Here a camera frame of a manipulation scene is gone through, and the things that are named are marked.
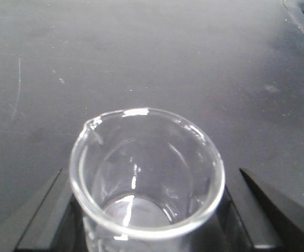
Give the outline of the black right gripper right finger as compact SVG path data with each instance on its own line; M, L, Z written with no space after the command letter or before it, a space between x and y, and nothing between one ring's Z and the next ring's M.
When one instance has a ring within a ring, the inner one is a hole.
M246 228L245 216L226 190L217 217L232 251L304 251L304 207L253 172L244 168L239 171L269 231L256 241L256 236Z

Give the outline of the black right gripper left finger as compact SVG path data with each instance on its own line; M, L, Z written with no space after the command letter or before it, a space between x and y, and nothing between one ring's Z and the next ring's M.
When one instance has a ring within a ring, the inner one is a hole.
M82 210L72 193L68 169L61 170L55 178L15 250L88 250Z

